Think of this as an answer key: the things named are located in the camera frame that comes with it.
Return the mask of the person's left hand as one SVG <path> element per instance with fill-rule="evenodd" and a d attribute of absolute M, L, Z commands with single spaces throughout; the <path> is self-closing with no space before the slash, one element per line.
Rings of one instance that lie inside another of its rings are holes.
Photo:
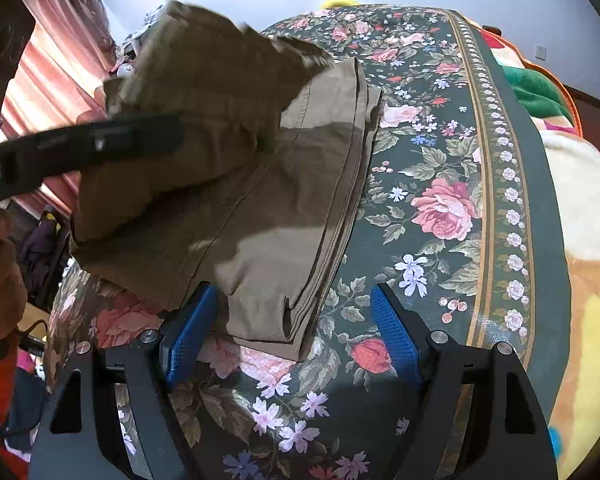
<path fill-rule="evenodd" d="M 8 215 L 0 209 L 0 340 L 17 328 L 27 304 L 27 289 L 18 266 L 15 246 L 8 240 Z"/>

